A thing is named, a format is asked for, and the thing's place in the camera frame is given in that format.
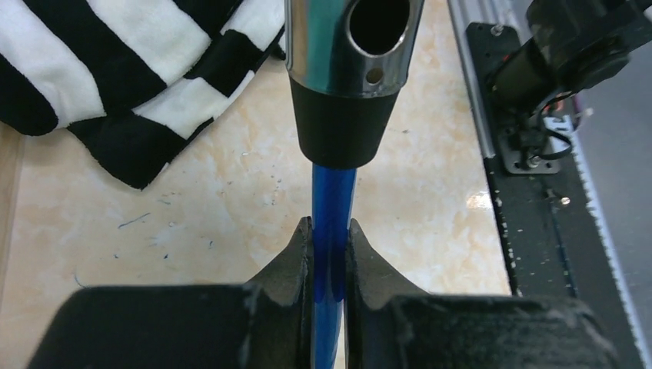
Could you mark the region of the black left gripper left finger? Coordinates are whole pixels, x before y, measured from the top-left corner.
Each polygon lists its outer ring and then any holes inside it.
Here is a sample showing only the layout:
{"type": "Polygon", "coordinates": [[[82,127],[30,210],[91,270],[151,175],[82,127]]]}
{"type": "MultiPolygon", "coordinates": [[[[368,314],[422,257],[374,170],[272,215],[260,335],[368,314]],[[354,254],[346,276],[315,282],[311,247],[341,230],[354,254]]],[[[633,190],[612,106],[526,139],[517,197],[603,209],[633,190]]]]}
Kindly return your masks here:
{"type": "Polygon", "coordinates": [[[309,368],[310,218],[243,284],[97,286],[58,309],[30,368],[309,368]]]}

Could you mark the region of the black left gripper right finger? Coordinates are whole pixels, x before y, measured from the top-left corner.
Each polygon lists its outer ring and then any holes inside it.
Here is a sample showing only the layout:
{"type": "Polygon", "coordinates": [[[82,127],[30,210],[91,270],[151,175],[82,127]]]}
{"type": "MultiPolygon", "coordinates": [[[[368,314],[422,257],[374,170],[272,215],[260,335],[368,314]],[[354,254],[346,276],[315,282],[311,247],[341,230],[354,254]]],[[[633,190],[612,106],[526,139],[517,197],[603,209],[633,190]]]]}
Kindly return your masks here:
{"type": "Polygon", "coordinates": [[[349,368],[616,368],[616,350],[573,298],[430,294],[370,245],[345,252],[349,368]]]}

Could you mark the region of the blue cable lock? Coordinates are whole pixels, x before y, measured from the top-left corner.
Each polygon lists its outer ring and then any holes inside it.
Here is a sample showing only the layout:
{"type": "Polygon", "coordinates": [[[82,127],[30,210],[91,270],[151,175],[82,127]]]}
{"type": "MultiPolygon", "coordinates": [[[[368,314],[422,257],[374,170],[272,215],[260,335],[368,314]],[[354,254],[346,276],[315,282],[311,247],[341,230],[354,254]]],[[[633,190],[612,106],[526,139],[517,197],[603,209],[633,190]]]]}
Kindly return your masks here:
{"type": "Polygon", "coordinates": [[[357,170],[378,152],[408,80],[421,1],[287,1],[286,67],[312,164],[311,366],[334,366],[357,170]]]}

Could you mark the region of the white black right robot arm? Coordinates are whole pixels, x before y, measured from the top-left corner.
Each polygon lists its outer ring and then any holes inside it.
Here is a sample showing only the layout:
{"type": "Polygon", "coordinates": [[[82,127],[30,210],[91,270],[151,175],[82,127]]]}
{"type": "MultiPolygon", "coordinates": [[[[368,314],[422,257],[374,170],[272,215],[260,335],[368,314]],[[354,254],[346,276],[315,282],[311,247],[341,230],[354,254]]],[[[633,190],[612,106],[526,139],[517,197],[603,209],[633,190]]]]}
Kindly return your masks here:
{"type": "Polygon", "coordinates": [[[554,162],[573,146],[544,119],[557,103],[613,78],[651,41],[649,1],[533,1],[526,19],[531,38],[487,78],[506,123],[497,143],[512,175],[556,172],[554,162]]]}

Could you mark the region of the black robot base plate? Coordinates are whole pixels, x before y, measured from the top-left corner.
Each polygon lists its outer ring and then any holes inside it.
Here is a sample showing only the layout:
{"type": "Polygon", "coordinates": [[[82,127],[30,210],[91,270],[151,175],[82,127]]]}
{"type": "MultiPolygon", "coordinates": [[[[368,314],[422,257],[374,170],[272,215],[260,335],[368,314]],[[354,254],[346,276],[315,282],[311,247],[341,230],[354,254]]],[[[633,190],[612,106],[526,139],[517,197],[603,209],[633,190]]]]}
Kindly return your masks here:
{"type": "Polygon", "coordinates": [[[619,366],[649,367],[570,116],[549,115],[539,105],[506,108],[495,98],[499,67],[526,58],[514,28],[472,22],[462,43],[511,291],[583,301],[619,366]]]}

